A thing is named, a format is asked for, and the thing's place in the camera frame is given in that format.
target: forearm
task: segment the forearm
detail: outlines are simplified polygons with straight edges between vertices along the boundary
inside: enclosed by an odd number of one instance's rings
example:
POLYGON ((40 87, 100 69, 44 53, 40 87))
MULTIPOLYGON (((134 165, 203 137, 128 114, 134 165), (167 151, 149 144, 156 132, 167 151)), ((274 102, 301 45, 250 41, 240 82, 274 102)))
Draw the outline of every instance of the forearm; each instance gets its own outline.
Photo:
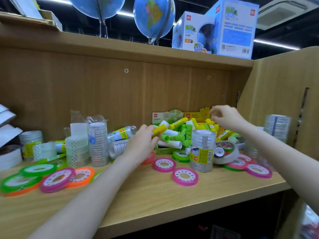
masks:
POLYGON ((248 122, 239 127, 238 133, 249 140, 304 201, 319 213, 318 161, 279 142, 248 122))
POLYGON ((104 218, 122 183, 138 166, 129 157, 118 157, 93 183, 39 227, 29 239, 89 239, 104 218))

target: wooden back panel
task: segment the wooden back panel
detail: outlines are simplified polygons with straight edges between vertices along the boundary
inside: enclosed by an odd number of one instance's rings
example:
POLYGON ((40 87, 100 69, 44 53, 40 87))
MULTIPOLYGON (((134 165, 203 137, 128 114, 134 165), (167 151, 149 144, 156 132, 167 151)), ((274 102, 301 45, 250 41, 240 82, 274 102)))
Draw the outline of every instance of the wooden back panel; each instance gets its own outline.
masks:
POLYGON ((151 124, 152 112, 235 106, 250 68, 236 77, 231 70, 0 48, 0 70, 0 104, 17 114, 11 124, 59 140, 70 110, 104 116, 111 132, 151 124))
POLYGON ((319 47, 310 47, 256 60, 238 111, 250 123, 264 126, 269 114, 292 118, 287 144, 293 145, 297 120, 306 88, 309 88, 296 148, 313 157, 319 126, 319 47))

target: pink object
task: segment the pink object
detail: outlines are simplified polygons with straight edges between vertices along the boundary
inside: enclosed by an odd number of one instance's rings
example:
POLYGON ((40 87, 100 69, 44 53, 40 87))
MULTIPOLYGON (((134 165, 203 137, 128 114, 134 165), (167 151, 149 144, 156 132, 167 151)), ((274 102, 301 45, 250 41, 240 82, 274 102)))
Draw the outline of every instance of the pink object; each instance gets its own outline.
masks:
POLYGON ((72 182, 75 179, 76 175, 77 174, 74 168, 65 168, 58 170, 41 181, 40 190, 43 193, 56 192, 65 187, 68 183, 72 182))
POLYGON ((246 160, 248 163, 255 163, 254 159, 246 154, 239 154, 238 157, 246 160))
POLYGON ((151 164, 154 162, 154 158, 155 158, 155 153, 154 152, 151 152, 151 154, 149 155, 149 157, 144 160, 143 163, 141 163, 141 165, 147 165, 147 164, 151 164))
POLYGON ((189 168, 177 168, 173 171, 173 180, 182 186, 194 186, 198 182, 198 174, 189 168), (181 177, 182 174, 189 176, 189 178, 181 177))
POLYGON ((238 157, 233 162, 227 163, 226 165, 228 167, 231 167, 231 168, 234 168, 234 169, 244 170, 245 168, 247 168, 249 163, 246 160, 241 159, 240 157, 238 157))
POLYGON ((176 163, 170 158, 158 158, 153 162, 153 168, 161 173, 172 172, 176 167, 176 163))
POLYGON ((264 166, 250 163, 245 171, 252 176, 258 177, 258 178, 271 178, 272 177, 272 171, 267 169, 264 166))

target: person's left hand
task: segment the person's left hand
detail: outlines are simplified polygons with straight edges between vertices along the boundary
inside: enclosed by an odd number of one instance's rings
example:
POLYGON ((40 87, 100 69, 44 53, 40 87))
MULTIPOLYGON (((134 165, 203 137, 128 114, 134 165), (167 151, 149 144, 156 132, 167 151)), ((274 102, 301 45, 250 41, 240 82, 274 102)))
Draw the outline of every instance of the person's left hand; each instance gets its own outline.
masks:
POLYGON ((129 140, 123 156, 142 163, 153 151, 155 145, 160 140, 158 136, 152 139, 154 126, 142 125, 136 134, 129 140))

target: blue and white box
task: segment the blue and white box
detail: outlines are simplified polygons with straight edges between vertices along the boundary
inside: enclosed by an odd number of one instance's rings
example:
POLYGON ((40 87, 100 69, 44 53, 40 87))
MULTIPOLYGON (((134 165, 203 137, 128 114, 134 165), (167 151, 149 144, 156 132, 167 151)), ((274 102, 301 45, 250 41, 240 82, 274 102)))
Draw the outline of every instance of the blue and white box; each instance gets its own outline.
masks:
POLYGON ((205 16, 215 18, 212 53, 251 59, 259 5, 219 0, 205 16))
POLYGON ((173 28, 172 48, 212 53, 215 18, 184 12, 173 28))

